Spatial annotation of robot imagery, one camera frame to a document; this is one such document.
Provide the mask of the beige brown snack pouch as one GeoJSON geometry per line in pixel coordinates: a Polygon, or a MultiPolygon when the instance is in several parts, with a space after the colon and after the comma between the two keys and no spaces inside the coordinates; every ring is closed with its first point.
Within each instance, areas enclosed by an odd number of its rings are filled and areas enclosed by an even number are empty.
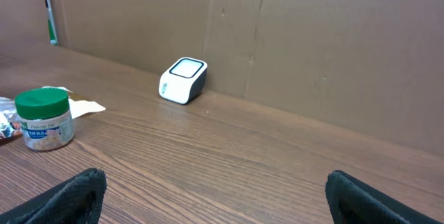
{"type": "MultiPolygon", "coordinates": [[[[84,114],[91,114],[95,112],[101,112],[105,110],[105,107],[98,104],[95,101],[85,101],[79,100],[75,101],[71,98],[72,91],[65,87],[51,87],[45,86],[42,88],[57,88],[66,91],[69,96],[69,106],[73,120],[77,117],[81,117],[84,114]]],[[[1,138],[2,139],[13,139],[18,136],[23,136],[19,117],[17,115],[15,100],[2,97],[1,98],[1,138]]]]}

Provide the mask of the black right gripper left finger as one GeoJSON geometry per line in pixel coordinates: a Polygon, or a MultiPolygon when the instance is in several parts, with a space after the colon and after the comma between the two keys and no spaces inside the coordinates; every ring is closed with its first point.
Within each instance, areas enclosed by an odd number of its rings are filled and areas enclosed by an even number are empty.
{"type": "Polygon", "coordinates": [[[97,224],[106,189],[105,172],[90,168],[2,213],[1,222],[97,224]]]}

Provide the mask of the green lid seasoning jar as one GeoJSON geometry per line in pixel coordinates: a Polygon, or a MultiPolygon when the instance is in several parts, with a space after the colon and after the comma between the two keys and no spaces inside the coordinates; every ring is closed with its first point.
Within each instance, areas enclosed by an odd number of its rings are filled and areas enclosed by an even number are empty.
{"type": "Polygon", "coordinates": [[[66,91],[57,88],[28,90],[15,97],[15,107],[25,144],[31,150],[58,149],[74,138],[66,91]]]}

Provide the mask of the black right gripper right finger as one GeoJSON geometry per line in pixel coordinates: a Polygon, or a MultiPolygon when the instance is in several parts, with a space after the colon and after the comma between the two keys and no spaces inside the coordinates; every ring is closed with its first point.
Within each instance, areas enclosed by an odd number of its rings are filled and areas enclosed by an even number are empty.
{"type": "Polygon", "coordinates": [[[335,224],[441,224],[340,170],[328,175],[325,195],[335,224]]]}

